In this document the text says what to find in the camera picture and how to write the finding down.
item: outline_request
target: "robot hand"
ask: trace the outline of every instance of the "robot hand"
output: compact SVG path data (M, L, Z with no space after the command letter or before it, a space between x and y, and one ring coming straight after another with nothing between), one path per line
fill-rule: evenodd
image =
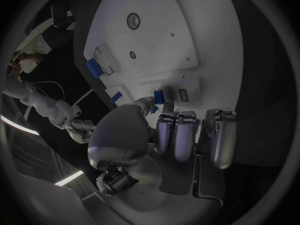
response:
M91 120L72 120L65 126L70 137L79 144L86 144L90 141L95 126Z

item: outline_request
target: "wire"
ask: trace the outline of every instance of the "wire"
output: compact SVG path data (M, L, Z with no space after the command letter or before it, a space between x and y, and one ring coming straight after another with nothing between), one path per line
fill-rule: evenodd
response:
M25 83L30 83L30 84L33 84L34 86L36 86L39 90L41 90L47 97L49 97L42 89L40 89L36 84L44 84L44 83L55 83L57 84L61 91L62 91L62 95L63 95L63 100L65 100L65 91L64 89L62 88L62 86L60 84L58 84L56 81L38 81L38 82L31 82L31 81L25 81L25 80L22 80L22 79L19 79L19 81L22 81L22 82L25 82Z

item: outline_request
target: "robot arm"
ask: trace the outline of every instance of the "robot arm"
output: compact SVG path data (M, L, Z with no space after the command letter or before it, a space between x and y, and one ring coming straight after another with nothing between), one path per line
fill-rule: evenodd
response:
M81 114L79 106L70 106L63 100L54 100L39 93L33 84L23 84L12 76L7 76L3 93L13 98L20 99L20 102L33 106L43 117L59 129L66 129L70 137L80 144L88 143L94 130L92 121L74 120Z

